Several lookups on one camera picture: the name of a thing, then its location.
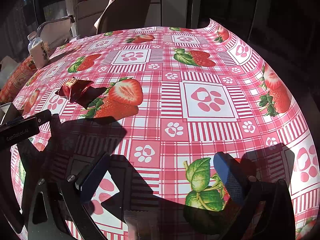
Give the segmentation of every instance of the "strawberry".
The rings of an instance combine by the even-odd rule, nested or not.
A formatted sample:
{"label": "strawberry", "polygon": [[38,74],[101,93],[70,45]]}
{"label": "strawberry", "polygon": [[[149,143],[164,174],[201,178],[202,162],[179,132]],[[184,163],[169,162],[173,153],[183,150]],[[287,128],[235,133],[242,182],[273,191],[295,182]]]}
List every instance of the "strawberry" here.
{"label": "strawberry", "polygon": [[39,152],[41,152],[41,151],[43,151],[45,149],[45,146],[42,143],[39,143],[39,142],[35,143],[34,146],[37,148],[37,150]]}
{"label": "strawberry", "polygon": [[125,79],[115,83],[108,94],[111,99],[131,106],[138,106],[143,101],[141,85],[135,79]]}
{"label": "strawberry", "polygon": [[134,38],[125,40],[126,43],[142,43],[147,41],[153,41],[155,38],[152,35],[138,35]]}
{"label": "strawberry", "polygon": [[67,47],[69,47],[69,46],[71,46],[71,45],[72,45],[72,43],[64,44],[64,45],[62,45],[62,46],[60,47],[60,49],[67,48]]}
{"label": "strawberry", "polygon": [[170,27],[169,29],[176,32],[193,32],[193,30],[186,29],[186,28]]}
{"label": "strawberry", "polygon": [[307,224],[301,229],[300,233],[299,233],[298,236],[296,237],[296,240],[300,240],[300,239],[302,239],[306,234],[308,234],[315,224],[316,224],[316,219],[310,221],[309,223],[307,223]]}
{"label": "strawberry", "polygon": [[108,32],[108,33],[105,33],[103,36],[112,36],[112,35],[116,35],[116,34],[120,34],[120,33],[123,33],[123,31]]}
{"label": "strawberry", "polygon": [[44,70],[39,70],[36,73],[34,73],[34,75],[28,80],[28,82],[26,83],[26,86],[31,85],[32,83],[36,82],[38,77],[42,74]]}
{"label": "strawberry", "polygon": [[229,32],[227,29],[219,25],[218,27],[218,37],[214,41],[223,42],[229,38]]}
{"label": "strawberry", "polygon": [[208,59],[210,54],[204,51],[191,50],[189,51],[195,63],[203,67],[214,67],[216,64],[212,60]]}
{"label": "strawberry", "polygon": [[80,66],[77,68],[77,71],[86,70],[94,65],[94,60],[92,59],[85,59]]}
{"label": "strawberry", "polygon": [[24,109],[22,115],[28,114],[31,110],[31,108],[34,106],[38,96],[39,96],[40,90],[35,90],[31,97],[28,99],[28,101],[24,104]]}
{"label": "strawberry", "polygon": [[270,115],[272,117],[288,111],[291,101],[287,88],[284,85],[281,85],[277,89],[270,90],[266,95],[260,96],[260,99],[259,106],[263,107],[260,111],[267,108],[268,112],[265,116]]}
{"label": "strawberry", "polygon": [[93,55],[87,56],[85,59],[86,60],[95,60],[100,56],[101,56],[101,54],[93,54]]}
{"label": "strawberry", "polygon": [[109,96],[105,98],[97,98],[96,106],[90,108],[87,114],[84,116],[86,118],[101,118],[101,117],[113,117],[116,121],[136,115],[139,111],[137,106],[130,106],[127,104],[119,103],[112,100]]}
{"label": "strawberry", "polygon": [[263,87],[265,90],[267,88],[277,89],[283,85],[281,79],[267,63],[262,66],[262,74],[263,76],[260,78],[262,85],[260,87]]}

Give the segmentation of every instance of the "tablecloth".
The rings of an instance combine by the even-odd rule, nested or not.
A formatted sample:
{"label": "tablecloth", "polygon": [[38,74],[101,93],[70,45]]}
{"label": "tablecloth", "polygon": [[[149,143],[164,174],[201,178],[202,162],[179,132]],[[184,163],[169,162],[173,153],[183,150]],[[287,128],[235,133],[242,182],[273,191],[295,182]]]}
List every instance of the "tablecloth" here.
{"label": "tablecloth", "polygon": [[[307,123],[272,68],[235,34],[213,20],[197,30],[147,27],[114,31],[57,48],[52,57],[74,48],[78,50],[38,71],[14,105],[20,109],[29,103],[24,117],[50,109],[59,114],[62,125],[111,115],[126,135],[99,136],[99,131],[112,125],[79,128],[78,134],[66,130],[61,152],[52,161],[52,180],[66,178],[97,152],[114,145],[114,155],[122,155],[136,171],[129,182],[131,195],[122,203],[126,209],[159,207],[158,198],[145,194],[144,187],[149,187],[156,197],[191,206],[193,194],[200,192],[203,199],[214,199],[206,206],[199,204],[201,208],[218,211],[224,208],[228,193],[223,185],[217,186],[212,160],[216,152],[223,151],[255,162],[259,179],[274,182],[283,178],[290,184],[297,238],[303,228],[315,223],[320,176]],[[70,77],[92,80],[92,87],[105,87],[113,94],[103,93],[86,110],[55,94]],[[117,97],[115,88],[126,85],[143,101]],[[50,136],[50,126],[45,124],[30,140],[41,151]],[[21,204],[24,171],[17,147],[11,152],[12,183]],[[197,165],[206,170],[200,185],[188,171]],[[107,172],[92,198],[92,218],[108,239],[122,240],[128,237],[126,224],[100,205],[123,191],[114,180]],[[203,191],[214,186],[215,190]],[[170,215],[185,216],[181,211]],[[188,222],[176,221],[180,222],[172,221],[174,238],[186,237]],[[67,223],[80,239],[73,223]]]}

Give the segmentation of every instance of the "sliced strawberry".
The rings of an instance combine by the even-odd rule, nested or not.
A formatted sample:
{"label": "sliced strawberry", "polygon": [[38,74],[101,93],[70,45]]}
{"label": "sliced strawberry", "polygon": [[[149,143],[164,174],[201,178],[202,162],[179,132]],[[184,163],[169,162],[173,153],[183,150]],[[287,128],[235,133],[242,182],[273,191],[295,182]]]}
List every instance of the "sliced strawberry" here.
{"label": "sliced strawberry", "polygon": [[101,56],[101,54],[93,54],[93,55],[87,56],[85,59],[87,59],[87,60],[95,60],[100,56]]}
{"label": "sliced strawberry", "polygon": [[31,108],[34,106],[39,96],[39,93],[40,93],[40,90],[38,89],[32,93],[31,97],[28,99],[28,101],[24,105],[24,110],[22,115],[28,114],[30,112]]}
{"label": "sliced strawberry", "polygon": [[139,112],[137,106],[130,106],[127,104],[119,103],[112,100],[110,96],[105,98],[97,98],[96,106],[89,109],[84,115],[86,118],[102,118],[102,117],[113,117],[116,121],[136,115]]}
{"label": "sliced strawberry", "polygon": [[80,64],[80,66],[77,68],[77,71],[83,71],[86,70],[94,65],[94,60],[92,59],[85,59],[84,62]]}
{"label": "sliced strawberry", "polygon": [[267,63],[265,63],[264,67],[262,68],[262,73],[263,77],[260,78],[260,81],[263,81],[263,83],[260,85],[260,87],[274,90],[283,85],[281,79]]}
{"label": "sliced strawberry", "polygon": [[143,101],[141,85],[135,79],[125,79],[117,82],[108,94],[111,99],[131,106],[138,106]]}

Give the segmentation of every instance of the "screw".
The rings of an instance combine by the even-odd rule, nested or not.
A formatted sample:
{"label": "screw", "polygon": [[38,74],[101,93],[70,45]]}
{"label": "screw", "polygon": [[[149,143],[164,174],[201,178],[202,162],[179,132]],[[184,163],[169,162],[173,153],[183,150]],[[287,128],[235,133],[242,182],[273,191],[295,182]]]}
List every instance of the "screw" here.
{"label": "screw", "polygon": [[73,181],[73,180],[75,180],[75,178],[76,178],[76,176],[75,175],[69,175],[68,177],[67,177],[67,181]]}
{"label": "screw", "polygon": [[44,179],[39,179],[39,180],[38,180],[38,185],[42,185],[42,184],[44,184],[44,182],[45,182]]}

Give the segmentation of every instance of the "white paw print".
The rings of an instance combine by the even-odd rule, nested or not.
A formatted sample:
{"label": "white paw print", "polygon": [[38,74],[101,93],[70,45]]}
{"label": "white paw print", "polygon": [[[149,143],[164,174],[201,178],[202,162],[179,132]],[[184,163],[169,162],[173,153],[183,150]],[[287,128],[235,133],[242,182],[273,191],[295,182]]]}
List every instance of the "white paw print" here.
{"label": "white paw print", "polygon": [[160,66],[158,64],[151,64],[151,65],[148,65],[148,68],[158,69],[160,68]]}
{"label": "white paw print", "polygon": [[152,155],[155,155],[155,151],[148,144],[144,148],[142,148],[142,146],[136,147],[136,152],[134,153],[134,156],[138,157],[138,162],[146,162],[146,163],[151,161]]}
{"label": "white paw print", "polygon": [[57,86],[57,83],[53,83],[53,84],[51,85],[50,89],[55,89],[56,86]]}
{"label": "white paw print", "polygon": [[103,66],[100,69],[98,69],[98,72],[106,71],[108,69],[107,66]]}
{"label": "white paw print", "polygon": [[164,130],[170,137],[175,137],[176,135],[182,135],[183,127],[179,125],[180,124],[178,122],[175,122],[175,123],[169,122],[167,125],[167,128]]}
{"label": "white paw print", "polygon": [[241,72],[241,69],[240,68],[236,68],[236,67],[233,67],[233,68],[231,68],[231,71],[233,72],[233,73],[240,73]]}
{"label": "white paw print", "polygon": [[178,78],[178,75],[176,73],[172,74],[171,72],[165,74],[165,76],[167,77],[167,79],[176,79],[176,78]]}
{"label": "white paw print", "polygon": [[268,137],[266,140],[266,145],[269,146],[270,150],[275,149],[277,144],[278,142],[276,141],[275,137]]}
{"label": "white paw print", "polygon": [[244,122],[242,128],[244,129],[244,132],[250,132],[250,133],[254,133],[254,131],[256,130],[256,127],[252,125],[251,121]]}
{"label": "white paw print", "polygon": [[230,77],[223,77],[222,81],[227,83],[227,84],[232,84],[233,83],[233,79]]}

